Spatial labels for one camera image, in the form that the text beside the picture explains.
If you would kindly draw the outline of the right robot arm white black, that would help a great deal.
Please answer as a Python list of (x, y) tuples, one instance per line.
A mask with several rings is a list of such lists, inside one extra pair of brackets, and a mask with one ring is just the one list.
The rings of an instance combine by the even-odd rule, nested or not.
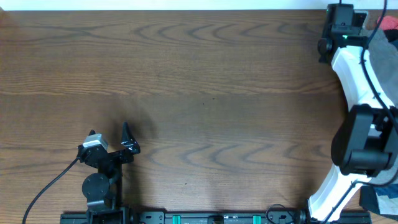
[(364, 223), (367, 216), (343, 211), (351, 197), (397, 160), (397, 108), (385, 94), (370, 61), (374, 37), (361, 35), (367, 11), (342, 2), (327, 6), (319, 61), (337, 74), (348, 114), (331, 142), (332, 167), (299, 211), (296, 223)]

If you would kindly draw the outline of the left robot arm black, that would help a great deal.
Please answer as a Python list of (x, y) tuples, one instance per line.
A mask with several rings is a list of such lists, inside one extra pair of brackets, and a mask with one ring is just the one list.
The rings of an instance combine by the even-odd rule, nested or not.
[(124, 149), (108, 152), (108, 143), (103, 135), (92, 130), (78, 146), (79, 161), (97, 169), (82, 184), (91, 212), (116, 210), (122, 205), (122, 165), (131, 163), (134, 155), (141, 152), (127, 122), (123, 123), (121, 145)]

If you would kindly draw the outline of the grey shorts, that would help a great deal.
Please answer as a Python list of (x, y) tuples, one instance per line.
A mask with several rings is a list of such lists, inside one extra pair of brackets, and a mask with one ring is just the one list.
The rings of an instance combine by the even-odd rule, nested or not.
[(370, 60), (376, 77), (387, 97), (397, 108), (397, 47), (378, 30), (370, 45)]

